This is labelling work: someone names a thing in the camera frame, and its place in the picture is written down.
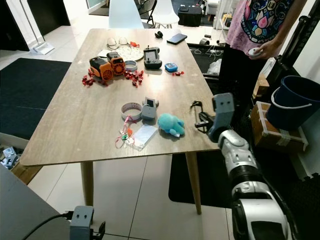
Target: person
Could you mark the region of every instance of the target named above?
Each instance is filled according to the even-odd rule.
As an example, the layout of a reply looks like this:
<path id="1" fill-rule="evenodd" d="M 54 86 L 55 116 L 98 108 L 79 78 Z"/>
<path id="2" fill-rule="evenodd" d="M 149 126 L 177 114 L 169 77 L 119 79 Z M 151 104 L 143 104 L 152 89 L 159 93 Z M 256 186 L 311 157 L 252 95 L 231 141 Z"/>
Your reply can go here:
<path id="1" fill-rule="evenodd" d="M 231 92 L 236 108 L 231 125 L 245 114 L 267 59 L 280 49 L 307 0 L 240 0 L 228 31 L 219 92 Z M 249 50 L 258 48 L 250 57 Z"/>

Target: graphic t-shirt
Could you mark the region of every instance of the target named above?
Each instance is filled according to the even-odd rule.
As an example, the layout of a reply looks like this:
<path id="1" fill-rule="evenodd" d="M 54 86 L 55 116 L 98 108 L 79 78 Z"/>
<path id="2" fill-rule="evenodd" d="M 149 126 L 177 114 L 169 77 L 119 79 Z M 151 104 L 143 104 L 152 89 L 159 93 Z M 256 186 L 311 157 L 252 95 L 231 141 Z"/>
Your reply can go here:
<path id="1" fill-rule="evenodd" d="M 240 0 L 226 42 L 248 55 L 275 38 L 294 0 Z"/>

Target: blue bucket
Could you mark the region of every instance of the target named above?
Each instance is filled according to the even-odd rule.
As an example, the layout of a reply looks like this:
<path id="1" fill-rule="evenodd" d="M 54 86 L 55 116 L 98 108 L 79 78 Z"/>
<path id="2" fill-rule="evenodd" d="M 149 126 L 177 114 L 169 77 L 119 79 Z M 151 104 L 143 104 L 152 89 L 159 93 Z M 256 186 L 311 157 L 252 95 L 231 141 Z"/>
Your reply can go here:
<path id="1" fill-rule="evenodd" d="M 320 84 L 300 76 L 286 76 L 271 96 L 266 119 L 276 128 L 296 130 L 320 108 Z"/>

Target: tape roll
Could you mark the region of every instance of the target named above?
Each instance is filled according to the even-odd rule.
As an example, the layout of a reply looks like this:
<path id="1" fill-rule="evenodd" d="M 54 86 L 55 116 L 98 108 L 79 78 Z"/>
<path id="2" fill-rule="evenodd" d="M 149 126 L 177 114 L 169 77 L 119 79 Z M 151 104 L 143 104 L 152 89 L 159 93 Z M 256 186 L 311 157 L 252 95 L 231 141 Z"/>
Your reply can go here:
<path id="1" fill-rule="evenodd" d="M 139 111 L 139 113 L 136 114 L 127 114 L 126 112 L 131 109 L 136 109 Z M 141 118 L 141 112 L 142 112 L 142 106 L 139 103 L 136 102 L 128 102 L 124 104 L 121 107 L 121 117 L 123 120 L 126 120 L 126 118 L 130 115 L 133 121 L 139 120 Z"/>
<path id="2" fill-rule="evenodd" d="M 138 69 L 138 65 L 136 61 L 128 60 L 128 61 L 125 61 L 124 64 L 125 64 L 126 71 L 134 72 L 135 70 Z"/>
<path id="3" fill-rule="evenodd" d="M 208 39 L 202 38 L 202 39 L 200 40 L 200 43 L 199 43 L 199 44 L 201 44 L 201 45 L 209 45 L 210 42 L 209 42 Z"/>

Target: blue plush toy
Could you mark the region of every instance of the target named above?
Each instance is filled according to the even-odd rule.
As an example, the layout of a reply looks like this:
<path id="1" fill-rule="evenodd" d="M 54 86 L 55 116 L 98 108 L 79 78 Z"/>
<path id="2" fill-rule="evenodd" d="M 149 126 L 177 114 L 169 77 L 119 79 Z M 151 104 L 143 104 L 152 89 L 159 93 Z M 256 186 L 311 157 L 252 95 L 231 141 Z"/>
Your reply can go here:
<path id="1" fill-rule="evenodd" d="M 184 121 L 169 113 L 163 113 L 158 118 L 158 126 L 167 134 L 175 137 L 185 134 Z"/>

